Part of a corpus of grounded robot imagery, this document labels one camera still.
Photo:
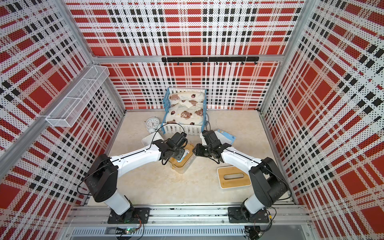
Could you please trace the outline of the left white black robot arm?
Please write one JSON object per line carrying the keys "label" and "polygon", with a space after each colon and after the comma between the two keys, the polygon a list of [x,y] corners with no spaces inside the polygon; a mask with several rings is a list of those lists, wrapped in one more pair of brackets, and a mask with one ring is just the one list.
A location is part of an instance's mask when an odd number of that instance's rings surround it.
{"label": "left white black robot arm", "polygon": [[134,207],[118,192],[118,178],[152,162],[166,165],[171,158],[181,159],[187,143],[186,133],[175,133],[167,140],[152,140],[148,146],[131,153],[113,157],[102,154],[88,170],[83,183],[95,202],[106,204],[118,216],[130,214]]}

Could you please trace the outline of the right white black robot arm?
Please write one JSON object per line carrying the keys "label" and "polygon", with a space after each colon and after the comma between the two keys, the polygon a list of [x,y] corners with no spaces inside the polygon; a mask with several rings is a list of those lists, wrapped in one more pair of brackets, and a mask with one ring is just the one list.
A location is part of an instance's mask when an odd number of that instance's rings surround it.
{"label": "right white black robot arm", "polygon": [[214,131],[204,130],[193,153],[198,157],[230,164],[246,173],[253,187],[253,195],[242,203],[247,214],[256,214],[261,209],[271,207],[290,188],[275,161],[271,158],[259,159],[246,155],[228,143],[223,143]]}

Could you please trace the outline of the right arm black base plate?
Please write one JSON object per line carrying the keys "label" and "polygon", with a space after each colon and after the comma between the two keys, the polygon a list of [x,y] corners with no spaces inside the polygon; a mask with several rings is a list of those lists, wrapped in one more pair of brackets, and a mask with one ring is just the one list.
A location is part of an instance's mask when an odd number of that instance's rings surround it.
{"label": "right arm black base plate", "polygon": [[266,224],[269,223],[269,214],[265,208],[252,214],[245,207],[229,207],[228,217],[230,223]]}

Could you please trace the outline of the bamboo slotted lid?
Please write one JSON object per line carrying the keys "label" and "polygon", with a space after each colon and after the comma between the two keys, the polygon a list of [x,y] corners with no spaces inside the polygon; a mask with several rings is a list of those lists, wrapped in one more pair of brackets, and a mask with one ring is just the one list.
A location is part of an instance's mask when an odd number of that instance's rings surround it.
{"label": "bamboo slotted lid", "polygon": [[187,146],[185,147],[185,152],[179,160],[171,158],[169,162],[172,165],[172,169],[183,170],[185,168],[188,168],[192,161],[196,158],[195,154],[193,153],[193,149],[193,145],[187,144]]}

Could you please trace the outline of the clear plastic tissue box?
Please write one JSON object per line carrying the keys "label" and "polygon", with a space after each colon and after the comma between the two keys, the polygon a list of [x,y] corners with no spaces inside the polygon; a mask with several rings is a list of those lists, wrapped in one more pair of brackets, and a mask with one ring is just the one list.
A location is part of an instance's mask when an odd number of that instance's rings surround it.
{"label": "clear plastic tissue box", "polygon": [[193,149],[195,146],[187,144],[185,147],[185,153],[180,161],[177,161],[174,158],[171,158],[167,163],[168,166],[171,167],[172,170],[176,171],[178,174],[184,174],[197,156],[193,153]]}

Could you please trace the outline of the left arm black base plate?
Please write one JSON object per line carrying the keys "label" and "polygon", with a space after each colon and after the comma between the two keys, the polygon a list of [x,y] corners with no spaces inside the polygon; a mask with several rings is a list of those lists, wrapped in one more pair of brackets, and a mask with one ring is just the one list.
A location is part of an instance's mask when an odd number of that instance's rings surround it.
{"label": "left arm black base plate", "polygon": [[118,215],[114,210],[111,210],[108,224],[147,224],[150,211],[150,208],[130,207],[125,213]]}

